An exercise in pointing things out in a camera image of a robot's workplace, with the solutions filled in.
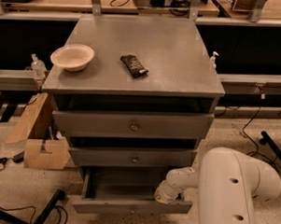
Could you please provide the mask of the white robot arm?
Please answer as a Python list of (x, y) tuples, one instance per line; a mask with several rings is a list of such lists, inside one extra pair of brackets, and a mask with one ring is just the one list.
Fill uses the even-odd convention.
[(270, 164), (232, 148), (210, 149), (200, 170), (170, 170), (155, 192), (159, 203), (173, 203), (193, 188), (199, 192), (198, 224), (257, 224), (253, 202), (281, 194), (281, 178)]

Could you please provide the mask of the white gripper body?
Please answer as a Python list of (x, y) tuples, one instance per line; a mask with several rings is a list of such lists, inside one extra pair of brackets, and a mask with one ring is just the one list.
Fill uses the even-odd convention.
[(182, 188), (172, 186), (172, 184), (163, 180), (155, 191), (154, 199), (158, 203), (173, 203), (181, 192)]

